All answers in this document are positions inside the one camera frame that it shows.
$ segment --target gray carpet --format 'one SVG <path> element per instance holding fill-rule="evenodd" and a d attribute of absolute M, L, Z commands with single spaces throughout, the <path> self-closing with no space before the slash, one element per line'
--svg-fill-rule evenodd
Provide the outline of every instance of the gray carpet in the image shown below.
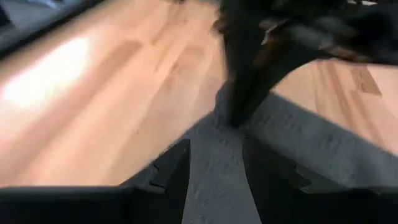
<path fill-rule="evenodd" d="M 214 112 L 182 136 L 192 144 L 183 223 L 260 223 L 244 173 L 243 133 L 345 187 L 398 186 L 396 157 L 279 96 L 269 95 L 248 124 L 231 129 L 226 91 L 219 91 Z"/>

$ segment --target wooden floor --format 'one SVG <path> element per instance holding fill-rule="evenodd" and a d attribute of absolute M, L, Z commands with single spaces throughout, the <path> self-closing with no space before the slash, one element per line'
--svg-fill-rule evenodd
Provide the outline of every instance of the wooden floor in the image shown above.
<path fill-rule="evenodd" d="M 108 1 L 0 63 L 0 185 L 118 184 L 215 104 L 216 6 Z M 398 153 L 398 77 L 314 62 L 275 92 Z"/>

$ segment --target wood grain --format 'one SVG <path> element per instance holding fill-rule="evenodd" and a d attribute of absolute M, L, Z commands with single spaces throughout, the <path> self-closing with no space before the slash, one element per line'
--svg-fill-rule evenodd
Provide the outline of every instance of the wood grain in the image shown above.
<path fill-rule="evenodd" d="M 0 185 L 113 185 L 215 105 L 217 6 L 106 1 L 0 63 Z M 396 70 L 313 62 L 274 91 L 398 153 Z"/>

